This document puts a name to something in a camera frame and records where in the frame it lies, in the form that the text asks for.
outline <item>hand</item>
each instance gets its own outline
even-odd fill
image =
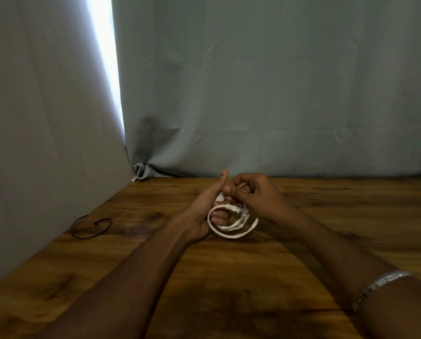
[[[237,188],[241,183],[247,185]],[[264,174],[244,173],[234,177],[231,183],[222,188],[226,200],[239,200],[251,208],[259,217],[279,224],[284,221],[287,212],[293,209],[280,191]]]
[[[226,184],[227,179],[228,171],[223,170],[220,177],[210,187],[199,194],[186,209],[178,214],[187,226],[186,234],[189,240],[201,240],[209,233],[207,214],[214,206],[215,198]],[[230,215],[224,211],[214,213],[213,215],[219,214],[219,219],[217,220],[219,225],[225,225],[230,218]]]

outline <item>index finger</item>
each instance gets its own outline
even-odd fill
[[[242,183],[247,183],[250,188],[254,189],[254,180],[256,179],[256,176],[258,174],[253,173],[241,173],[238,174],[236,177],[233,178],[233,180],[229,183],[230,186],[237,187],[238,185]]]

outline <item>silver bracelet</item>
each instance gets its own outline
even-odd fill
[[[357,312],[361,303],[363,303],[363,301],[369,297],[369,294],[372,291],[377,290],[378,288],[380,288],[381,286],[389,282],[392,282],[396,279],[406,277],[406,276],[412,276],[412,275],[411,273],[402,271],[402,270],[391,271],[389,273],[385,273],[381,275],[371,285],[367,286],[358,294],[358,296],[355,298],[354,302],[352,303],[353,310]]]

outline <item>wooden tabletop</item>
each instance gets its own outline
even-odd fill
[[[421,278],[421,179],[273,180],[293,205]],[[78,224],[94,233],[94,221],[112,218],[105,234],[60,235],[0,281],[0,338],[41,330],[211,182],[131,183]],[[146,337],[370,338],[308,251],[266,223],[239,240],[210,235],[189,248]]]

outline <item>thin black cord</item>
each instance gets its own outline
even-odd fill
[[[80,218],[78,218],[75,222],[73,222],[73,224],[71,225],[71,228],[70,228],[70,234],[71,234],[74,238],[76,238],[76,239],[80,239],[80,240],[85,240],[85,239],[96,238],[98,235],[101,235],[102,233],[106,232],[106,231],[110,228],[110,226],[112,225],[112,219],[110,219],[110,218],[105,218],[105,219],[101,219],[101,220],[99,220],[99,221],[96,221],[96,222],[95,222],[95,226],[96,226],[96,225],[98,225],[100,222],[107,221],[107,220],[109,220],[109,221],[110,221],[110,223],[108,224],[108,226],[107,226],[104,230],[100,231],[98,234],[94,234],[94,235],[91,235],[91,236],[89,236],[89,237],[85,237],[85,238],[80,238],[80,237],[76,236],[76,234],[75,234],[75,233],[73,233],[73,232],[72,232],[72,229],[74,228],[75,224],[77,224],[77,222],[78,222],[79,220],[81,220],[81,219],[83,219],[84,217],[87,217],[87,216],[88,216],[88,214],[87,214],[87,215],[84,215],[84,216],[81,216],[81,217],[80,217]]]

